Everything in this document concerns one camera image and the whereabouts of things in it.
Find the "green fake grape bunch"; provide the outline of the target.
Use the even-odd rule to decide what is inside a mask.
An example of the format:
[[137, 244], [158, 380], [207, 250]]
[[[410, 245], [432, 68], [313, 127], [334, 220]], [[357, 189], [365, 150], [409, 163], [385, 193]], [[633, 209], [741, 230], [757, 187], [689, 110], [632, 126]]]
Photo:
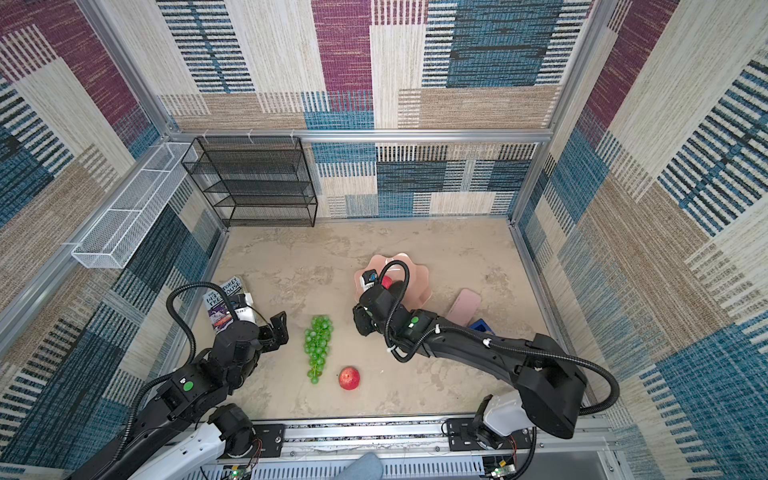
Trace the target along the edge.
[[314, 316], [305, 330], [303, 350], [309, 365], [307, 377], [312, 384], [319, 382], [327, 366], [333, 331], [333, 322], [327, 315]]

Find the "red fake apple front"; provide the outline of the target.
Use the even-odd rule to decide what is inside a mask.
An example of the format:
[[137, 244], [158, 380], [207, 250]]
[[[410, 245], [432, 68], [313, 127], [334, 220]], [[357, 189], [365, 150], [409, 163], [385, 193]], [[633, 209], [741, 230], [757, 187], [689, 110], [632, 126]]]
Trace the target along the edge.
[[359, 387], [361, 382], [361, 375], [359, 371], [352, 366], [343, 368], [338, 375], [339, 386], [346, 390], [352, 391]]

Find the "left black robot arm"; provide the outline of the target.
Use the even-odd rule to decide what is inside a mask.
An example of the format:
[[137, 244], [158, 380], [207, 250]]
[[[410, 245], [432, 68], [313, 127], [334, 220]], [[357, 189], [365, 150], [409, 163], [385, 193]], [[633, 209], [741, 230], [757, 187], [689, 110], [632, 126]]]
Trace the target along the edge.
[[71, 478], [174, 478], [221, 456], [252, 461], [262, 450], [263, 442], [248, 415], [226, 399], [244, 385], [262, 354], [288, 343], [287, 315], [279, 312], [262, 325], [242, 320], [223, 288], [206, 282], [204, 288], [224, 301], [231, 322], [211, 347], [197, 351], [194, 334], [174, 302], [199, 286], [197, 282], [182, 285], [166, 299], [169, 315], [192, 348], [187, 360], [139, 389], [124, 430]]

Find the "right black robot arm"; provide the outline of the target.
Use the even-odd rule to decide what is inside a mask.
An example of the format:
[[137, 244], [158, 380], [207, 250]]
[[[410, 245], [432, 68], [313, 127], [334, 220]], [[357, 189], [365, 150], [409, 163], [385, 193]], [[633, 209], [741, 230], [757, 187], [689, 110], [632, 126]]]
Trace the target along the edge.
[[515, 432], [573, 437], [581, 416], [603, 412], [620, 398], [618, 380], [602, 366], [568, 355], [551, 337], [504, 338], [460, 326], [434, 312], [407, 309], [403, 301], [410, 270], [391, 280], [388, 265], [361, 274], [363, 292], [353, 309], [358, 332], [380, 333], [388, 352], [405, 364], [415, 356], [448, 359], [478, 369], [511, 386], [486, 396], [467, 432], [482, 447], [497, 449]]

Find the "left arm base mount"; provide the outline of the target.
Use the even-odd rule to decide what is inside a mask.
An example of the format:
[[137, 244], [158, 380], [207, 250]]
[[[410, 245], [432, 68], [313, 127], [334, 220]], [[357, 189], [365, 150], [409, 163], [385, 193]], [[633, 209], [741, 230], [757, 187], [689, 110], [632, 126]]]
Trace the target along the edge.
[[255, 424], [225, 436], [224, 452], [218, 460], [278, 458], [283, 449], [286, 425]]

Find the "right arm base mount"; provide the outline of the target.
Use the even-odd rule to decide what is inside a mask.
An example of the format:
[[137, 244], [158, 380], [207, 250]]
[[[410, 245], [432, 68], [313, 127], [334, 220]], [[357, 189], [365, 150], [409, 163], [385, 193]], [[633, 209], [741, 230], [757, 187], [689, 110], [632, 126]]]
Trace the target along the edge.
[[528, 449], [532, 444], [531, 430], [519, 430], [502, 437], [480, 421], [470, 417], [448, 418], [441, 425], [451, 451]]

